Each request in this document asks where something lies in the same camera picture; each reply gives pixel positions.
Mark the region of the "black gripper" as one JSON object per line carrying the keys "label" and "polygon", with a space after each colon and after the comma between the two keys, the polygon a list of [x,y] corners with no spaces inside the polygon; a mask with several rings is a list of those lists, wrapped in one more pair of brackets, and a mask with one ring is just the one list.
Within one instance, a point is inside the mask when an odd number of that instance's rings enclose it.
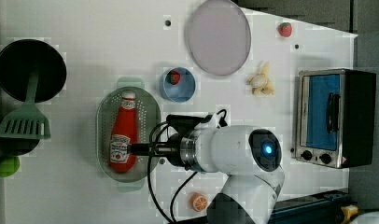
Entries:
{"label": "black gripper", "polygon": [[[156,157],[166,158],[172,165],[182,167],[183,161],[180,156],[182,137],[175,133],[167,141],[155,143],[154,154]],[[149,143],[130,144],[127,146],[128,152],[135,156],[151,155],[152,147]]]}

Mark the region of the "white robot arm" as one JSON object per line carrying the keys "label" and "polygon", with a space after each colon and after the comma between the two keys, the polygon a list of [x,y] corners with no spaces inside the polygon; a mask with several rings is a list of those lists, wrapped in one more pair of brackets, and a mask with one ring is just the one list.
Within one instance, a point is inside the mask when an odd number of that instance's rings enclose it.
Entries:
{"label": "white robot arm", "polygon": [[208,224],[268,224],[285,180],[277,137],[258,127],[194,128],[166,142],[130,144],[128,150],[194,172],[227,175],[206,209]]}

